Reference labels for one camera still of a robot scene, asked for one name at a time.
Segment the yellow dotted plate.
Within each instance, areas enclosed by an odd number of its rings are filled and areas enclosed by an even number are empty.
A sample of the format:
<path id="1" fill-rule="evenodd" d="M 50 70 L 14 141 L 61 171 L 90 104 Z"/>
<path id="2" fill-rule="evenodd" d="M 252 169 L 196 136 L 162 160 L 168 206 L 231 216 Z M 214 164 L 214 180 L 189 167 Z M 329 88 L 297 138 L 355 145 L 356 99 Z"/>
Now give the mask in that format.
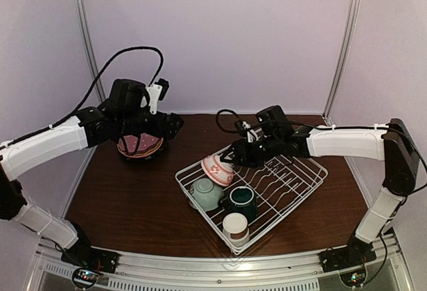
<path id="1" fill-rule="evenodd" d="M 137 138 L 131 139 L 130 142 L 123 143 L 122 140 L 117 144 L 117 149 L 123 151 L 126 155 L 134 156 L 136 154 L 148 154 L 149 152 L 155 151 L 158 147 L 163 144 L 162 139 L 143 139 L 139 141 Z"/>

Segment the pink white floral bowl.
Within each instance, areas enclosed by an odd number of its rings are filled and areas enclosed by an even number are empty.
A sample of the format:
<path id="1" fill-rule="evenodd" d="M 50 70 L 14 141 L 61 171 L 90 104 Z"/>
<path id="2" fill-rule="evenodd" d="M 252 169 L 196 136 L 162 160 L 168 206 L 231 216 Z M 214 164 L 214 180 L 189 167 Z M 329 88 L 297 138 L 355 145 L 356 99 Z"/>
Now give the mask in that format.
<path id="1" fill-rule="evenodd" d="M 221 161 L 220 155 L 211 155 L 201 161 L 202 170 L 216 184 L 227 187 L 234 177 L 233 165 Z"/>

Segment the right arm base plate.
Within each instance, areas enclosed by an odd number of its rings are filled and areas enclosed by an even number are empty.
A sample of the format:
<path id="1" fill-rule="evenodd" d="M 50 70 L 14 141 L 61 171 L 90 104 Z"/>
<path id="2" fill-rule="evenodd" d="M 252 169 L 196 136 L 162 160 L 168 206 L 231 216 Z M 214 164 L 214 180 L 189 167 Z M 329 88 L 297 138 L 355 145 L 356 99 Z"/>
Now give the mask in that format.
<path id="1" fill-rule="evenodd" d="M 368 250 L 364 254 L 361 254 L 356 249 L 347 246 L 336 249 L 328 248 L 319 253 L 324 273 L 361 266 L 366 262 L 374 261 L 376 258 L 376 253 L 373 250 Z"/>

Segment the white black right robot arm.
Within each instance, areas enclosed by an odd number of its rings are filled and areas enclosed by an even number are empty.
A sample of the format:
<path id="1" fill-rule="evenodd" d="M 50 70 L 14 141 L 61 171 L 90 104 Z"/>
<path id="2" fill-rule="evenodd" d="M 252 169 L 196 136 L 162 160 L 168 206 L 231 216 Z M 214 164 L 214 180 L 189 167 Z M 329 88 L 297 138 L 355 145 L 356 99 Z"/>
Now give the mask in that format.
<path id="1" fill-rule="evenodd" d="M 276 156 L 340 156 L 384 162 L 382 187 L 342 250 L 348 265 L 356 265 L 367 255 L 393 214 L 419 192 L 418 168 L 426 162 L 401 119 L 373 126 L 313 126 L 290 121 L 279 105 L 257 112 L 256 119 L 254 126 L 237 119 L 231 133 L 241 138 L 221 154 L 222 162 L 248 168 L 258 168 Z"/>

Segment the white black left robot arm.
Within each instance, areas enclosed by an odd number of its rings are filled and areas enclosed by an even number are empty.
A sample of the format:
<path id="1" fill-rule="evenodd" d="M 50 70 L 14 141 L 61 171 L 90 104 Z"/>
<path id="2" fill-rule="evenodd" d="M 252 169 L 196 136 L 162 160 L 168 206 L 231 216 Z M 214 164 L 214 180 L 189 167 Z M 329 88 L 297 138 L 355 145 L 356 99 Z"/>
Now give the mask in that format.
<path id="1" fill-rule="evenodd" d="M 109 97 L 97 107 L 78 109 L 55 125 L 1 144 L 1 219 L 13 220 L 55 242 L 82 267 L 96 260 L 84 231 L 73 222 L 52 216 L 25 199 L 19 176 L 74 151 L 93 148 L 108 140 L 118 143 L 127 135 L 143 134 L 171 140 L 183 126 L 178 114 L 158 111 L 169 83 L 160 79 L 146 86 L 116 79 Z"/>

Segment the dark green mug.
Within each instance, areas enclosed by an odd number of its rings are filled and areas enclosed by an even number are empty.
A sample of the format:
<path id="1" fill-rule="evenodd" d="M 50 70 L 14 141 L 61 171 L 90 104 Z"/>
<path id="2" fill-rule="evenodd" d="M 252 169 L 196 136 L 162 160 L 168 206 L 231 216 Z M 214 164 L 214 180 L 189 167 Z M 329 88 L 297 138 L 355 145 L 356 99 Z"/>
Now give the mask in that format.
<path id="1" fill-rule="evenodd" d="M 220 206 L 228 213 L 243 214 L 248 222 L 253 222 L 258 217 L 257 196 L 248 186 L 233 188 L 220 200 Z"/>

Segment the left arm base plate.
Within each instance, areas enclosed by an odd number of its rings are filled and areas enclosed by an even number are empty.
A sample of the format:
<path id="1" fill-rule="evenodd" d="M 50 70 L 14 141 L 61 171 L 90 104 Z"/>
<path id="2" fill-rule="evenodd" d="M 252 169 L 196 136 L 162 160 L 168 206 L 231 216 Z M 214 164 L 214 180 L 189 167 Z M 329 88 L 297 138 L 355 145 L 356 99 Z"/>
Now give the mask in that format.
<path id="1" fill-rule="evenodd" d="M 119 254 L 91 246 L 79 245 L 65 249 L 62 252 L 61 260 L 94 272 L 114 274 Z"/>

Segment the black rimmed white plate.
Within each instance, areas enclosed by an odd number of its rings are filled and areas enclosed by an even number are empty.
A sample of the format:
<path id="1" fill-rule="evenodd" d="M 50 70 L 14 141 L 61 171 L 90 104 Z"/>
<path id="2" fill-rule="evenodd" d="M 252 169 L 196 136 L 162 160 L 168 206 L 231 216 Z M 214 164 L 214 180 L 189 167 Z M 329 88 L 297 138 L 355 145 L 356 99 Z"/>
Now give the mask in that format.
<path id="1" fill-rule="evenodd" d="M 118 154 L 123 160 L 131 161 L 131 162 L 148 162 L 150 160 L 154 160 L 158 158 L 159 156 L 162 156 L 168 151 L 168 149 L 169 149 L 168 143 L 164 142 L 155 151 L 149 152 L 148 154 L 136 154 L 134 156 L 129 156 L 129 155 L 126 155 L 121 150 L 118 150 Z"/>

